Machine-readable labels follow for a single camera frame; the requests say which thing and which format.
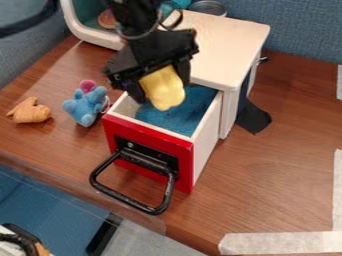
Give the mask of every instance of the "orange plush toy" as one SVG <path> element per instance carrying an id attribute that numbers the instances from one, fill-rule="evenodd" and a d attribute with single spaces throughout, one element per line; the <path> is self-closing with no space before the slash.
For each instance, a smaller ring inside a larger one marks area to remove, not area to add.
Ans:
<path id="1" fill-rule="evenodd" d="M 51 109 L 36 105 L 38 98 L 29 97 L 7 113 L 15 123 L 40 123 L 51 117 Z"/>

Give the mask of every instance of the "blue wall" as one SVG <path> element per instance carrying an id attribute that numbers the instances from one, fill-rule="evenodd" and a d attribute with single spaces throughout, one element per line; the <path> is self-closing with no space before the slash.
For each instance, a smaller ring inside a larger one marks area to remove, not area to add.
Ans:
<path id="1" fill-rule="evenodd" d="M 220 0 L 228 16 L 271 25 L 266 47 L 342 63 L 342 0 Z"/>

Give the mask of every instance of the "black drawer handle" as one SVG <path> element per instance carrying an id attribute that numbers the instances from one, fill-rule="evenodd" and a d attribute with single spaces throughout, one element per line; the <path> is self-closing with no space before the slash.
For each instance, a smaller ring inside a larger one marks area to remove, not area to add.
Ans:
<path id="1" fill-rule="evenodd" d="M 133 163 L 136 163 L 136 164 L 139 164 L 139 165 L 144 166 L 144 167 L 149 166 L 149 167 L 151 167 L 152 171 L 157 171 L 158 173 L 162 173 L 163 175 L 167 176 L 168 182 L 167 182 L 166 189 L 164 191 L 163 201 L 161 202 L 161 204 L 158 207 L 153 208 L 151 206 L 147 206 L 141 202 L 134 200 L 133 198 L 130 198 L 126 195 L 123 195 L 123 194 L 99 183 L 96 180 L 102 171 L 104 171 L 115 160 L 120 159 L 120 158 L 125 159 L 125 160 L 130 161 L 130 162 L 133 162 Z M 115 153 L 113 153 L 103 163 L 101 163 L 99 166 L 97 166 L 92 171 L 92 173 L 90 174 L 90 177 L 89 177 L 90 184 L 94 188 L 96 188 L 98 191 L 100 191 L 100 192 L 102 192 L 102 193 L 104 193 L 110 197 L 113 197 L 113 198 L 119 200 L 120 202 L 125 203 L 125 204 L 127 204 L 127 205 L 129 205 L 135 209 L 138 209 L 142 212 L 150 214 L 150 215 L 159 215 L 159 214 L 163 213 L 168 208 L 168 206 L 171 202 L 171 195 L 173 192 L 175 181 L 176 181 L 176 174 L 170 168 L 167 168 L 167 167 L 161 166 L 161 165 L 157 165 L 157 164 L 152 163 L 148 160 L 137 158 L 134 156 L 134 154 L 131 154 L 130 152 L 128 152 L 125 149 L 119 150 L 119 151 L 116 151 Z"/>

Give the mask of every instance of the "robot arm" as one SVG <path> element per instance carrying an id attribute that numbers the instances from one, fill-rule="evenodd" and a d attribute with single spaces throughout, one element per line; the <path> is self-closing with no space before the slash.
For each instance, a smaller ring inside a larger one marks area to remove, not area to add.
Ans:
<path id="1" fill-rule="evenodd" d="M 172 65 L 182 82 L 190 80 L 190 60 L 198 52 L 192 29 L 173 31 L 179 19 L 166 31 L 158 30 L 161 23 L 160 0 L 108 0 L 117 23 L 118 34 L 126 46 L 108 61 L 105 73 L 115 89 L 127 91 L 143 103 L 146 93 L 140 80 Z"/>

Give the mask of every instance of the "white tape strip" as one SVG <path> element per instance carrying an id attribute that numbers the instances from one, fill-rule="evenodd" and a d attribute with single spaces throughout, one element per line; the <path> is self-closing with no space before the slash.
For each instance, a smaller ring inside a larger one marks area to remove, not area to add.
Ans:
<path id="1" fill-rule="evenodd" d="M 334 162 L 333 230 L 342 231 L 342 150 L 338 149 Z"/>
<path id="2" fill-rule="evenodd" d="M 342 252 L 342 232 L 226 234 L 221 255 Z"/>
<path id="3" fill-rule="evenodd" d="M 338 66 L 337 75 L 337 98 L 342 100 L 342 65 Z"/>

